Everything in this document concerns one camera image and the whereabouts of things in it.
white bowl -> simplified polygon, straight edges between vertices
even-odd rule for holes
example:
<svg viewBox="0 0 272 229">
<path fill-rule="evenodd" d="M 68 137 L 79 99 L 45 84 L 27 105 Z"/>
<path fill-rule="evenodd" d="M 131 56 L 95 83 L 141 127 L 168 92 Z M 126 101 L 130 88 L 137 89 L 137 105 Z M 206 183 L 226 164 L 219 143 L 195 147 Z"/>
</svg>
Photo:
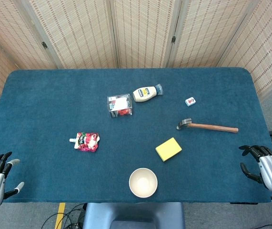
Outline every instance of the white bowl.
<svg viewBox="0 0 272 229">
<path fill-rule="evenodd" d="M 156 175 L 148 168 L 138 168 L 130 176 L 131 192 L 140 198 L 147 198 L 154 194 L 158 181 Z"/>
</svg>

mayonnaise bottle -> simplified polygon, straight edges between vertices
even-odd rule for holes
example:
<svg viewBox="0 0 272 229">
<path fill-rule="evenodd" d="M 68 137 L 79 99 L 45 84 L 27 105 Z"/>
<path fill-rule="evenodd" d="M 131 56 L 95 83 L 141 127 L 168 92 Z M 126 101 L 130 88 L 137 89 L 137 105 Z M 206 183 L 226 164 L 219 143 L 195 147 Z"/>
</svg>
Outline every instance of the mayonnaise bottle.
<svg viewBox="0 0 272 229">
<path fill-rule="evenodd" d="M 160 84 L 152 87 L 141 87 L 132 93 L 135 102 L 144 102 L 161 94 L 163 94 L 163 89 Z"/>
</svg>

plastic container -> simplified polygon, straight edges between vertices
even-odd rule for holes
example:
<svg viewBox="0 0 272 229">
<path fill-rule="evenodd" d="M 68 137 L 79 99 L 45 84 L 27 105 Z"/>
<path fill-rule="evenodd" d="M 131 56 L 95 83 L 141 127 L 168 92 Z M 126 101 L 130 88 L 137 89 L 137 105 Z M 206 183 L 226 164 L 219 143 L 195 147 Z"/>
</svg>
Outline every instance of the plastic container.
<svg viewBox="0 0 272 229">
<path fill-rule="evenodd" d="M 132 115 L 132 101 L 130 94 L 108 96 L 107 106 L 111 118 Z"/>
</svg>

sponge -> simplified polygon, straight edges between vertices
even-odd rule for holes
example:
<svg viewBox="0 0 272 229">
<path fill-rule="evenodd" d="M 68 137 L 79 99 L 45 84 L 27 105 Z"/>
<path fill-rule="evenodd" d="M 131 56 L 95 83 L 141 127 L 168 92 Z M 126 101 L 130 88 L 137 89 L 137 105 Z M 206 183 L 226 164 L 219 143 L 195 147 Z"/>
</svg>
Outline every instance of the sponge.
<svg viewBox="0 0 272 229">
<path fill-rule="evenodd" d="M 163 161 L 166 161 L 170 157 L 179 153 L 181 150 L 182 148 L 178 145 L 173 137 L 156 147 L 156 151 Z"/>
</svg>

bottle cap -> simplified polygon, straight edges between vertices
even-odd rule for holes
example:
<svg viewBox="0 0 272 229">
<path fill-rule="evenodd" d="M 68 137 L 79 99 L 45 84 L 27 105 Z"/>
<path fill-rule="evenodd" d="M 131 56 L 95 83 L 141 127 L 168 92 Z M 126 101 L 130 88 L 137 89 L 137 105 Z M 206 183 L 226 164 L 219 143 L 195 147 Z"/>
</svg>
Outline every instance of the bottle cap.
<svg viewBox="0 0 272 229">
<path fill-rule="evenodd" d="M 163 89 L 162 89 L 162 87 L 161 87 L 160 84 L 157 84 L 157 85 L 155 86 L 155 88 L 156 88 L 156 91 L 157 91 L 157 95 L 163 94 Z"/>
</svg>

